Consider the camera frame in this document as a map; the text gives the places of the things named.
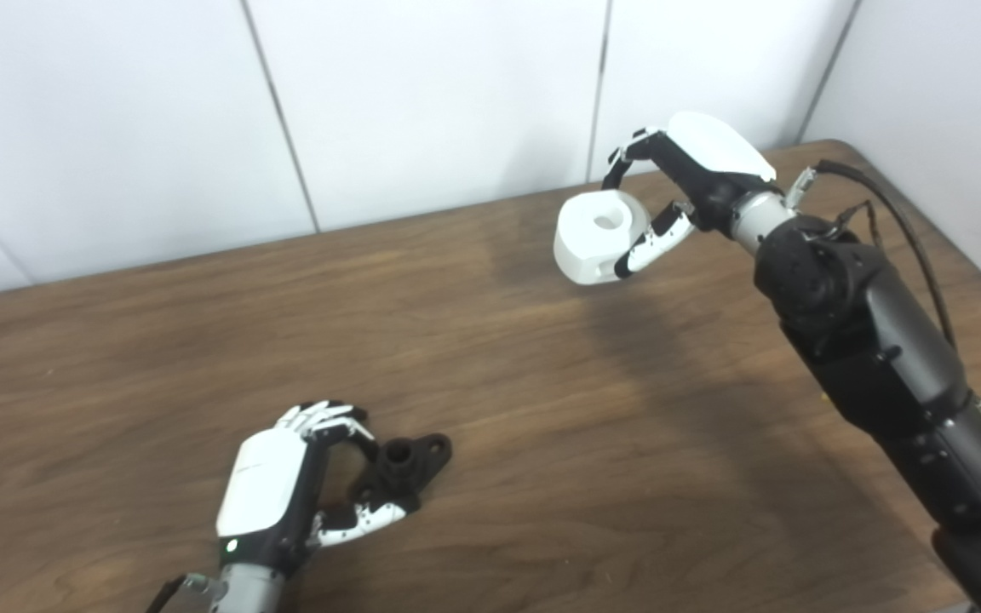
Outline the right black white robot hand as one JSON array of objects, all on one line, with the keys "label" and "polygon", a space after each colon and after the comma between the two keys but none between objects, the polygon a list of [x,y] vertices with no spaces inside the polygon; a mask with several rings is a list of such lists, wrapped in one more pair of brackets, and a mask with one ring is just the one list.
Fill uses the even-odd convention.
[{"label": "right black white robot hand", "polygon": [[635,162],[654,163],[685,198],[670,202],[615,261],[615,279],[641,271],[693,232],[720,232],[755,255],[771,232],[795,217],[775,168],[717,117],[678,112],[664,129],[638,129],[608,158],[602,190],[619,191]]}]

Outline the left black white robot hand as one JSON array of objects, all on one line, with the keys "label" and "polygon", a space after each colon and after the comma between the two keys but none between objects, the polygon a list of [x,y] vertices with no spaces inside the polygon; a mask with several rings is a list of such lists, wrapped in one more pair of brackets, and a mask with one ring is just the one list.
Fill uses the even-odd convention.
[{"label": "left black white robot hand", "polygon": [[221,568],[258,565],[289,578],[320,548],[368,536],[419,511],[416,496],[320,504],[332,447],[350,442],[378,457],[366,412],[337,400],[298,404],[240,445],[215,533]]}]

